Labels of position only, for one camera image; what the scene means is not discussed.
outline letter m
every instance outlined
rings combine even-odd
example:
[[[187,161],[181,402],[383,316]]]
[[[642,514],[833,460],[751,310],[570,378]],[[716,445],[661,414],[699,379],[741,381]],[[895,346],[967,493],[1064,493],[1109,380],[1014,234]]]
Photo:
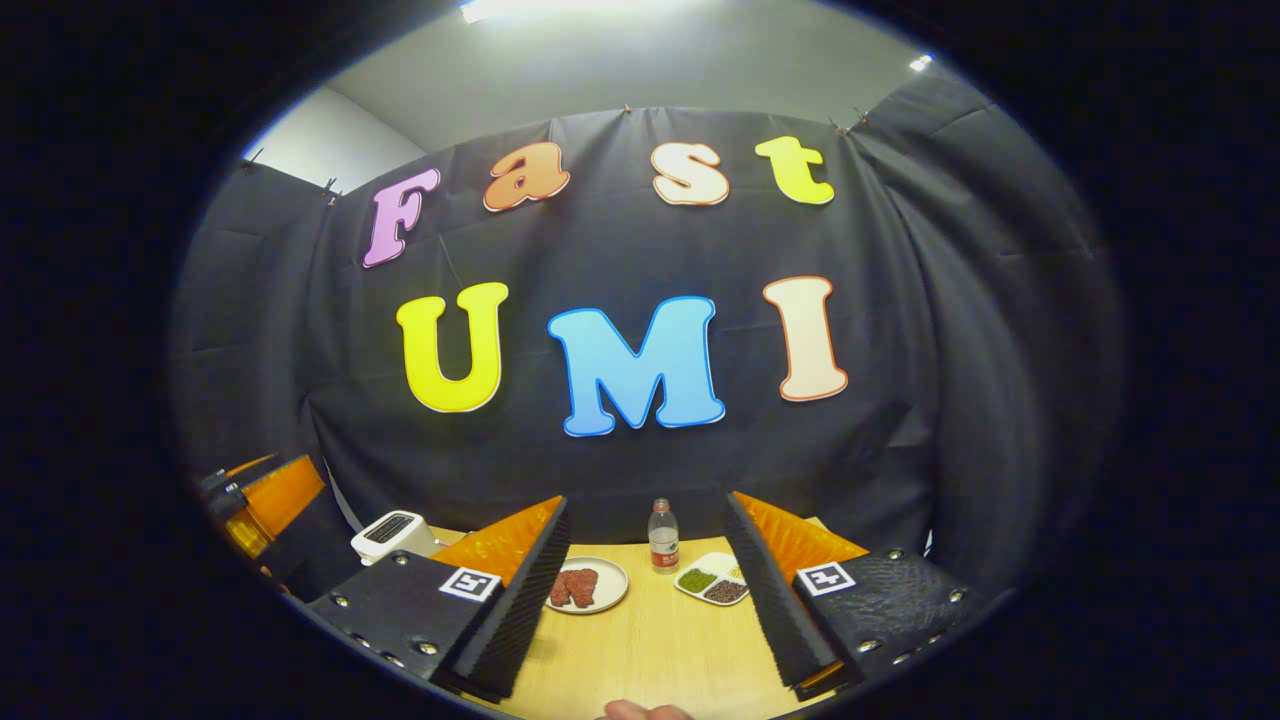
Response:
[[[658,424],[667,428],[704,425],[724,416],[724,404],[712,388],[707,325],[716,304],[707,297],[672,297],[658,305],[640,352],[632,352],[609,318],[595,309],[561,313],[547,332],[564,346],[572,415],[564,432],[573,437],[603,436],[616,424],[600,406],[600,392],[632,428],[649,415],[658,383],[663,404]]]

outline water bottle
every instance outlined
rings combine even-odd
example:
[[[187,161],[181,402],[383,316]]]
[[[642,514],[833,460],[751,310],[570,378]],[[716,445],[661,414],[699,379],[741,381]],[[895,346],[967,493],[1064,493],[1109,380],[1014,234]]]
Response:
[[[649,557],[653,569],[662,575],[669,575],[680,568],[680,525],[671,511],[666,497],[653,501],[653,515],[649,515]]]

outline finger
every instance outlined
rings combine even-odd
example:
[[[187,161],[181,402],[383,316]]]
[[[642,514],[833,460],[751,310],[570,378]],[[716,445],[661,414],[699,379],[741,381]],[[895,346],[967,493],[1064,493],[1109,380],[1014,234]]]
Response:
[[[649,720],[694,720],[675,705],[659,705],[649,711]]]
[[[648,711],[630,700],[616,700],[604,706],[609,720],[648,720]]]

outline plate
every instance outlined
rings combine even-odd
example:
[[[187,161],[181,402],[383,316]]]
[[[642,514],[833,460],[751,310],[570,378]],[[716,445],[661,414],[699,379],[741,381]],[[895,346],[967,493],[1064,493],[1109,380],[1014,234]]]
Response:
[[[698,600],[701,600],[703,602],[719,605],[721,607],[728,607],[730,605],[736,605],[739,602],[742,602],[742,598],[746,597],[750,593],[750,591],[744,592],[742,594],[737,596],[735,600],[731,600],[728,602],[719,602],[707,597],[707,591],[718,585],[723,580],[728,580],[731,583],[746,587],[745,580],[730,577],[730,571],[732,571],[733,568],[737,568],[737,559],[733,557],[732,555],[727,552],[708,552],[707,555],[695,560],[692,565],[685,568],[685,570],[681,571],[678,575],[676,575],[675,579],[676,589],[685,594],[691,594]],[[700,589],[699,592],[690,592],[680,587],[680,579],[692,570],[701,570],[703,573],[707,573],[709,575],[716,575],[716,579],[712,580],[705,588]]]
[[[567,612],[570,615],[590,615],[591,612],[599,612],[613,607],[620,600],[622,600],[622,596],[627,594],[627,587],[631,584],[630,580],[627,580],[627,574],[622,570],[622,568],[618,568],[603,557],[570,557],[564,560],[563,565],[561,565],[561,571],[585,570],[586,568],[595,570],[599,575],[595,580],[595,592],[591,593],[591,600],[595,602],[593,602],[589,607],[579,607],[570,601],[570,603],[563,607],[556,607],[552,605],[552,598],[548,597],[543,601],[547,607],[559,612]]]

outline ceiling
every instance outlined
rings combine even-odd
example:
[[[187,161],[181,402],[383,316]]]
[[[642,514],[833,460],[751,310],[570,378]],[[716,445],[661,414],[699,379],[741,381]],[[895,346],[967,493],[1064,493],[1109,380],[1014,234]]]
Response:
[[[924,50],[812,0],[626,0],[490,18],[449,12],[330,79],[426,152],[557,115],[754,110],[841,126]]]

